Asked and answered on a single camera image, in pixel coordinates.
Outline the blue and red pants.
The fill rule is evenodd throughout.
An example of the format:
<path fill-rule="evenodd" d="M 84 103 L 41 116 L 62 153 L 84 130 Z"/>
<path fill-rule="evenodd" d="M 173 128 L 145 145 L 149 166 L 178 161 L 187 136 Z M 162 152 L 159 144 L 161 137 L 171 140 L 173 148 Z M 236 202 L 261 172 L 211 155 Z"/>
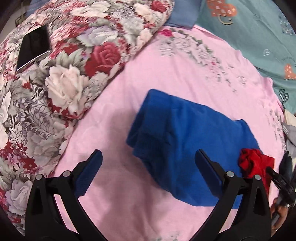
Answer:
<path fill-rule="evenodd" d="M 272 157 L 246 119 L 231 119 L 204 104 L 150 88 L 144 92 L 126 143 L 159 187 L 195 207 L 213 207 L 211 193 L 195 157 L 203 150 L 226 171 L 242 176 L 243 149 Z"/>

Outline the dark navy garment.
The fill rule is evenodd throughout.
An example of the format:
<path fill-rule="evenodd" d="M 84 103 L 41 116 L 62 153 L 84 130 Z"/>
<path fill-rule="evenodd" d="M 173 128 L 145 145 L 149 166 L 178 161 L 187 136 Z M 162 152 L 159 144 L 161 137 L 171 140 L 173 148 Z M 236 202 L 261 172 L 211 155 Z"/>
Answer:
<path fill-rule="evenodd" d="M 287 180 L 291 180 L 293 176 L 292 158 L 288 151 L 285 151 L 281 163 L 279 165 L 279 173 Z"/>

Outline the grey garment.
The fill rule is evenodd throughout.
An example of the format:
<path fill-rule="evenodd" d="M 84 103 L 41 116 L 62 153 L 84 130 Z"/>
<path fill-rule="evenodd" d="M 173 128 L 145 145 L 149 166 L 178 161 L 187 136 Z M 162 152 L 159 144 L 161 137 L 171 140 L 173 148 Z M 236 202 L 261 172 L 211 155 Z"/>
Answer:
<path fill-rule="evenodd" d="M 295 166 L 295 115 L 285 109 L 284 118 L 282 129 L 285 134 L 286 150 L 289 152 Z"/>

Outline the pink floral bed sheet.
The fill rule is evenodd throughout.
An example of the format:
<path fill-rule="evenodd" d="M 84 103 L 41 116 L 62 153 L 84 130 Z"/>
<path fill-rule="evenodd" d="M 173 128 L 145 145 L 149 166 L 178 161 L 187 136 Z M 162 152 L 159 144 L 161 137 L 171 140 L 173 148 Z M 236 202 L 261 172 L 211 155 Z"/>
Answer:
<path fill-rule="evenodd" d="M 157 89 L 245 120 L 278 167 L 283 112 L 270 78 L 224 40 L 194 27 L 163 28 L 130 60 L 78 122 L 55 175 L 99 149 L 103 164 L 80 202 L 108 240 L 189 240 L 212 211 L 159 188 L 126 144 L 147 92 Z"/>

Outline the teal heart pattern blanket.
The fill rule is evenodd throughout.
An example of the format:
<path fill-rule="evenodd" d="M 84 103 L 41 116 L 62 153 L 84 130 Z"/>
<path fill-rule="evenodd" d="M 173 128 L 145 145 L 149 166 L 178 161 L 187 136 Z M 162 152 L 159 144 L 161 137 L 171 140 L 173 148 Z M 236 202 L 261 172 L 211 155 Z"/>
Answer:
<path fill-rule="evenodd" d="M 196 24 L 241 51 L 295 113 L 295 31 L 274 1 L 202 1 Z"/>

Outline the black smartphone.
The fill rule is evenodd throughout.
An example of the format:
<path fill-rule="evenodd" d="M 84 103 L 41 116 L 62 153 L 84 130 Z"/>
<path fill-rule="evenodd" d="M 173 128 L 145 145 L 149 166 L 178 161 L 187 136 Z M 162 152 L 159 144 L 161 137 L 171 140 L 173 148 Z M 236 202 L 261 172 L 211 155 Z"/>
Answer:
<path fill-rule="evenodd" d="M 22 72 L 27 67 L 41 61 L 52 52 L 50 45 L 48 26 L 43 25 L 24 35 L 18 61 L 16 73 Z"/>

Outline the red floral quilt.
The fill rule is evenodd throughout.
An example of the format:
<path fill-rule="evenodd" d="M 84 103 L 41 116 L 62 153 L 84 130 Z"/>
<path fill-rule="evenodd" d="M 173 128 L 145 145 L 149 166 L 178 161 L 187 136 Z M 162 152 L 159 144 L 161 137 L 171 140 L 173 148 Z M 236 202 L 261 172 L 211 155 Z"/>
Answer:
<path fill-rule="evenodd" d="M 34 178 L 54 171 L 74 125 L 157 32 L 48 28 L 52 52 L 16 73 L 23 37 L 38 27 L 24 21 L 1 43 L 1 207 L 21 235 Z"/>

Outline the blue plaid pillow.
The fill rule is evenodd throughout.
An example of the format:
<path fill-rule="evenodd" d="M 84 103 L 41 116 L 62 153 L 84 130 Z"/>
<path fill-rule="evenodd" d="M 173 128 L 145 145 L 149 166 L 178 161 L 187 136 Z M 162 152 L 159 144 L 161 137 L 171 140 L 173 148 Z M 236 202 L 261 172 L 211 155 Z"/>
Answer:
<path fill-rule="evenodd" d="M 163 25 L 192 28 L 200 1 L 44 1 L 28 15 L 33 26 L 91 27 L 122 30 L 137 35 L 144 29 L 155 32 Z"/>

